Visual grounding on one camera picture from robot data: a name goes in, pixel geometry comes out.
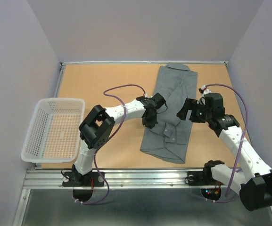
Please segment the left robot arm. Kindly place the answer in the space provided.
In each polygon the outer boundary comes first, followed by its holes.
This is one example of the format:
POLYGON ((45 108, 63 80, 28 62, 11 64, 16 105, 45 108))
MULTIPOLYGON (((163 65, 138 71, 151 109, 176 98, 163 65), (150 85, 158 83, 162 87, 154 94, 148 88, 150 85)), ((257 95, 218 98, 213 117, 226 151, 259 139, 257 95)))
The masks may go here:
POLYGON ((157 110, 162 106, 167 104, 159 93, 152 97, 137 97, 116 107, 94 106, 79 126, 81 146, 69 181, 74 182, 76 186, 90 185, 94 156, 110 139, 113 127, 121 127, 124 121, 141 118, 142 125, 152 129, 158 124, 157 110))

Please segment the grey long sleeve shirt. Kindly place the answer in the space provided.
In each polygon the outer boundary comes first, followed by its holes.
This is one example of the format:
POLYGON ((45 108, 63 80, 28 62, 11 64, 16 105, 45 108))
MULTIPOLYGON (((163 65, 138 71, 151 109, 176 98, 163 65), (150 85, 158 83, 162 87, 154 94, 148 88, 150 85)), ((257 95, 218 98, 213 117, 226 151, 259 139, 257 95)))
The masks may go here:
POLYGON ((187 98, 196 98, 198 73, 187 65, 168 63, 159 68, 154 94, 161 94, 167 107, 158 110, 158 124, 145 129, 140 150, 163 161, 184 164, 192 122, 176 114, 187 98))

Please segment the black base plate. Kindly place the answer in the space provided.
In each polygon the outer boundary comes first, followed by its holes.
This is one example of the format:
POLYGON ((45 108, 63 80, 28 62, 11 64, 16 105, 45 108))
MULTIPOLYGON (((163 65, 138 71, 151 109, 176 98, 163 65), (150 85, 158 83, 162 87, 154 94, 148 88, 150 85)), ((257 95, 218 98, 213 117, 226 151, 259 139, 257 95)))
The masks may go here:
POLYGON ((96 171, 91 171, 81 177, 77 177, 70 171, 64 172, 64 175, 63 187, 103 187, 105 184, 102 176, 96 171))
POLYGON ((187 176, 184 179, 184 182, 189 186, 215 186, 219 185, 219 183, 210 178, 205 176, 202 170, 193 170, 188 171, 187 176))

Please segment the aluminium mounting rail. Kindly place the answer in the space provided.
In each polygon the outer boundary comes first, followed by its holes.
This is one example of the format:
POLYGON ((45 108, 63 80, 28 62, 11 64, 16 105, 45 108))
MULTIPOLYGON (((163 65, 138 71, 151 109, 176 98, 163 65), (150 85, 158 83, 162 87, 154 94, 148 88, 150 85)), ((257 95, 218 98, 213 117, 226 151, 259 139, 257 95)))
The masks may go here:
MULTIPOLYGON (((185 178, 202 169, 103 169, 110 189, 188 188, 185 178)), ((59 169, 28 170, 24 189, 65 189, 59 169)))

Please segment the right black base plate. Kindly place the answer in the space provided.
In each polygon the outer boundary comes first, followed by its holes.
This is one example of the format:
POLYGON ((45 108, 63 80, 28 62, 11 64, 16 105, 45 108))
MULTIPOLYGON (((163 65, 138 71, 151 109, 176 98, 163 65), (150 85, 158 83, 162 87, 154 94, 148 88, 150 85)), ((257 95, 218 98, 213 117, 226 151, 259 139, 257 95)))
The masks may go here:
POLYGON ((188 171, 187 176, 184 179, 184 182, 189 186, 215 186, 219 185, 219 183, 210 178, 205 176, 202 170, 193 170, 188 171))

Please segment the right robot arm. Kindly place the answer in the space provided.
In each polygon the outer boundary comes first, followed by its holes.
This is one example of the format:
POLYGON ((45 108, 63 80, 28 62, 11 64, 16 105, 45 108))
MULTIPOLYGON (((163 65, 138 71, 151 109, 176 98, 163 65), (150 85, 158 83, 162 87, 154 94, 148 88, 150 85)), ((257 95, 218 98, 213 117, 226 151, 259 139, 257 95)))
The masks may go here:
POLYGON ((242 137, 242 129, 233 115, 226 114, 219 93, 204 93, 200 100, 187 98, 177 117, 195 123, 208 123, 235 156, 242 173, 229 168, 223 161, 208 161, 202 171, 186 177, 190 186, 230 185, 248 211, 272 206, 272 168, 242 137))

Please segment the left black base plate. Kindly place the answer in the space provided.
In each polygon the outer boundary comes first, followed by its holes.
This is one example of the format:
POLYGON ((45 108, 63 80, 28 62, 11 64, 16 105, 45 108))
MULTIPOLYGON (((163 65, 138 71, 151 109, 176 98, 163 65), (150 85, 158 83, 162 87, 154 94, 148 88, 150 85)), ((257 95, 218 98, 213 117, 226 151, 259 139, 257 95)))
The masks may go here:
POLYGON ((81 177, 77 177, 70 171, 64 172, 64 175, 63 187, 103 187, 105 184, 102 176, 96 171, 91 171, 81 177))

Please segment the white plastic basket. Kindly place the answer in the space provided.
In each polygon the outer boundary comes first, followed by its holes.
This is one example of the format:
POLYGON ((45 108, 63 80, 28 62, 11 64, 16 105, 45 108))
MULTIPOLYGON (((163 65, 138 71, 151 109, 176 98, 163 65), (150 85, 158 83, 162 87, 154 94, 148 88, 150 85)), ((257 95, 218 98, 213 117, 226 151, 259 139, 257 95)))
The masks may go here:
POLYGON ((21 151, 31 163, 71 162, 78 154, 79 125, 85 101, 80 98, 45 98, 33 112, 21 151))

